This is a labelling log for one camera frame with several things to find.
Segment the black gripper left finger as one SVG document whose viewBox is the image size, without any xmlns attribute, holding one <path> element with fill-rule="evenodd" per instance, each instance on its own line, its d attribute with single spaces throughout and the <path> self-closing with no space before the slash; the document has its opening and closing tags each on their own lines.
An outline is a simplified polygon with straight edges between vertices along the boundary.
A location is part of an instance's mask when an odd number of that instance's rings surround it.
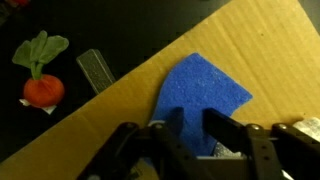
<svg viewBox="0 0 320 180">
<path fill-rule="evenodd" d="M 120 124 L 85 166 L 76 180 L 129 180 L 140 158 L 151 161 L 160 180 L 214 180 L 208 169 L 178 139 L 184 109 L 174 108 L 168 121 L 140 128 Z"/>
</svg>

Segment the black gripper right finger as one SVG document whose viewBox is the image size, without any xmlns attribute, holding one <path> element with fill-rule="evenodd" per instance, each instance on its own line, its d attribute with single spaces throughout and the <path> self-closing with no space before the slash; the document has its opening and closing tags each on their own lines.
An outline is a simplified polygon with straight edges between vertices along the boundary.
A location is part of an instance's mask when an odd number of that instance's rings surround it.
<svg viewBox="0 0 320 180">
<path fill-rule="evenodd" d="M 320 142 L 286 123 L 270 130 L 258 124 L 243 125 L 223 113 L 203 110 L 203 128 L 232 152 L 247 159 L 252 180 L 320 180 Z"/>
</svg>

